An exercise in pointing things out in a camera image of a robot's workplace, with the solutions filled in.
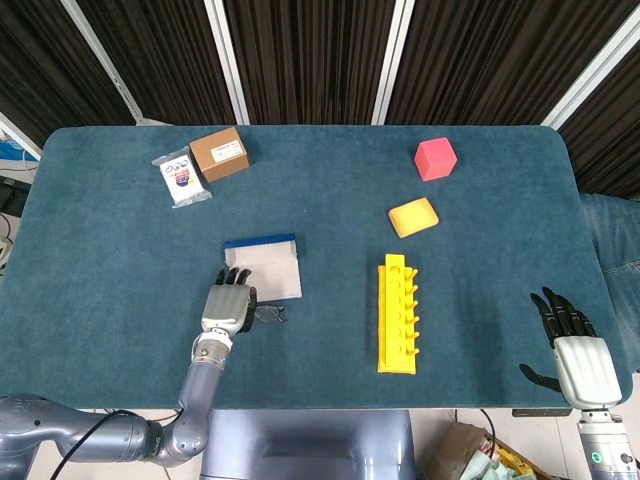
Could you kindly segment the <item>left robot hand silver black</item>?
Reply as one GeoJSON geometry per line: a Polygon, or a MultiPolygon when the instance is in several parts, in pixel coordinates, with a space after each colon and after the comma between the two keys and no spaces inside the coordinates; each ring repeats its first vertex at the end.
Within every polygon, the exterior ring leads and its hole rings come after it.
{"type": "Polygon", "coordinates": [[[257,290],[246,284],[249,269],[221,269],[206,299],[201,318],[203,331],[221,329],[229,337],[251,330],[257,307],[257,290]]]}

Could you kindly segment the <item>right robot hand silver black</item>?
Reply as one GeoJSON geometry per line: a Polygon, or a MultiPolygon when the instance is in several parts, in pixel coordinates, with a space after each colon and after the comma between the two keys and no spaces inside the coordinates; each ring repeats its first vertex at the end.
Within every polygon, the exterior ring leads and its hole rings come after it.
{"type": "Polygon", "coordinates": [[[541,318],[557,375],[549,377],[527,364],[519,369],[531,383],[559,392],[574,409],[607,410],[622,400],[622,391],[606,341],[587,316],[564,296],[544,287],[530,298],[541,318]]]}

